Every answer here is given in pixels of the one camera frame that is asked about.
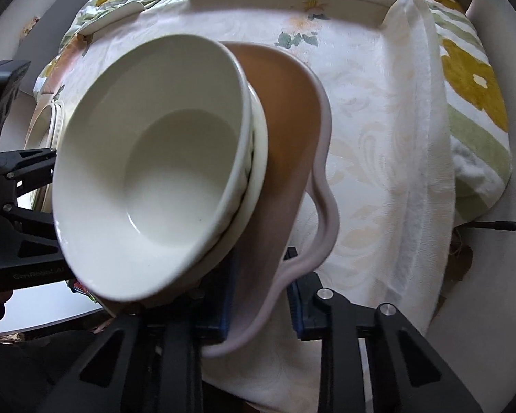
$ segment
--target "finger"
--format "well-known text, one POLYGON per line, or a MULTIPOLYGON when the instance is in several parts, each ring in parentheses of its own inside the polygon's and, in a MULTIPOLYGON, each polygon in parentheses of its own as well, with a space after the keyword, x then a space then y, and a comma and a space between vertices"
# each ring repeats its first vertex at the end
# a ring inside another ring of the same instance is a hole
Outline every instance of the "finger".
POLYGON ((0 292, 0 305, 3 305, 14 294, 12 290, 9 292, 0 292))

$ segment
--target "white table surface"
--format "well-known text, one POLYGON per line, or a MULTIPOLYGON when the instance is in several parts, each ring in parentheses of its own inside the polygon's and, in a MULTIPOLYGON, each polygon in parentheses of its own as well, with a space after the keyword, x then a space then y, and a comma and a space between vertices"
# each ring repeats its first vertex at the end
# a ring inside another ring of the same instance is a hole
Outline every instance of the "white table surface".
POLYGON ((82 294, 74 294, 65 281, 16 290, 6 303, 0 335, 24 332, 101 310, 82 294))

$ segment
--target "person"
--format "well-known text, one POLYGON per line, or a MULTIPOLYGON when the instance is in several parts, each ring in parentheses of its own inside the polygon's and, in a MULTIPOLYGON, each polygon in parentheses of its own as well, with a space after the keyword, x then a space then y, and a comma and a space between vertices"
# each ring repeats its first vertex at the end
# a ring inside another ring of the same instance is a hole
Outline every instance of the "person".
MULTIPOLYGON (((0 305, 12 292, 0 293, 0 305)), ((65 331, 0 343, 0 413, 36 413, 53 386, 94 341, 90 331, 65 331)))

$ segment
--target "silver screw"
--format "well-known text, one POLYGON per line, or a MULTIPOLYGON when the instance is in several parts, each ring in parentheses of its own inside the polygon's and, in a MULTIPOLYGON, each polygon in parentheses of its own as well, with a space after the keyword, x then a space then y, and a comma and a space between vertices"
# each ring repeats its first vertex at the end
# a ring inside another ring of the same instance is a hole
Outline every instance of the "silver screw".
POLYGON ((128 315, 138 315, 141 312, 141 304, 140 303, 132 303, 127 306, 124 311, 128 315))
POLYGON ((321 288, 318 290, 318 297, 320 297, 320 299, 331 299, 333 296, 334 294, 332 293, 332 290, 328 288, 321 288))
POLYGON ((205 297, 205 292, 199 288, 193 288, 187 294, 191 299, 203 299, 205 297))
POLYGON ((391 317, 397 312, 396 306, 391 305, 390 303, 384 303, 380 306, 380 312, 382 312, 387 317, 391 317))

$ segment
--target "bowl bottom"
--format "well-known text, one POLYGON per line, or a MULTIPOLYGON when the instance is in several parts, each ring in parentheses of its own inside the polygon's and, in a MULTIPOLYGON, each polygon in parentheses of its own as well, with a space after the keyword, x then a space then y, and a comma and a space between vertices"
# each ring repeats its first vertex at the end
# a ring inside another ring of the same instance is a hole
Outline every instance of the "bowl bottom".
POLYGON ((210 227, 236 151, 230 126, 204 110, 178 110, 152 124, 134 145, 126 168, 132 226, 163 245, 198 241, 210 227))

